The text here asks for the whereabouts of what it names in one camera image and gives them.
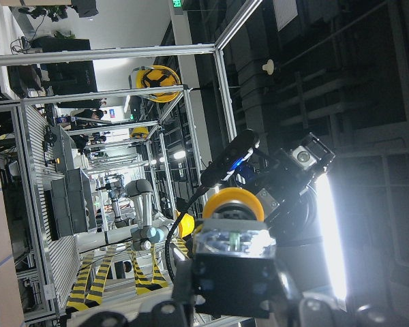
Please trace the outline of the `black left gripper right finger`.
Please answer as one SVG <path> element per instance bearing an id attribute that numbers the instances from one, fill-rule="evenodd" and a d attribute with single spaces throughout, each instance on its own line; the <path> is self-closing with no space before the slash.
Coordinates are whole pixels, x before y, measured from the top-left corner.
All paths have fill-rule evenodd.
<path id="1" fill-rule="evenodd" d="M 348 317 L 334 297 L 318 292 L 302 292 L 289 271 L 277 268 L 285 309 L 275 313 L 287 326 L 347 326 Z"/>

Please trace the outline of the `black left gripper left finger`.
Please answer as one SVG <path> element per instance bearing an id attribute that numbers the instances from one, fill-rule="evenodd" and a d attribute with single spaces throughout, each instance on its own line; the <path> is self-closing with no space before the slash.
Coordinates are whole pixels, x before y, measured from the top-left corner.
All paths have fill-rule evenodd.
<path id="1" fill-rule="evenodd" d="M 86 316 L 66 321 L 67 326 L 193 326 L 194 288 L 192 263 L 179 262 L 173 287 L 144 296 L 135 318 L 129 313 L 91 309 Z"/>

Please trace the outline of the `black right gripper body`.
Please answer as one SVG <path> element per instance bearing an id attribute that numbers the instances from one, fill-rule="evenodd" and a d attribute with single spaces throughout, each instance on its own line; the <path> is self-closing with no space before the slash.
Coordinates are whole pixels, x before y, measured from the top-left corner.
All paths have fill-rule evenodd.
<path id="1" fill-rule="evenodd" d="M 282 166 L 284 150 L 255 181 L 255 194 L 270 235 L 279 247 L 304 247 L 322 240 L 314 182 L 318 176 L 293 175 Z"/>

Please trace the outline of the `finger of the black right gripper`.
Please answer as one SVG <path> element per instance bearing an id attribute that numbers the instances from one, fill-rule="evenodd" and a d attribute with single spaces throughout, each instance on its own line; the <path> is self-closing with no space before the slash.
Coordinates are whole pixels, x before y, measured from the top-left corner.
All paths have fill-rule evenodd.
<path id="1" fill-rule="evenodd" d="M 293 175 L 320 176 L 329 171 L 335 153 L 313 133 L 308 133 L 295 147 L 284 151 L 283 169 Z"/>

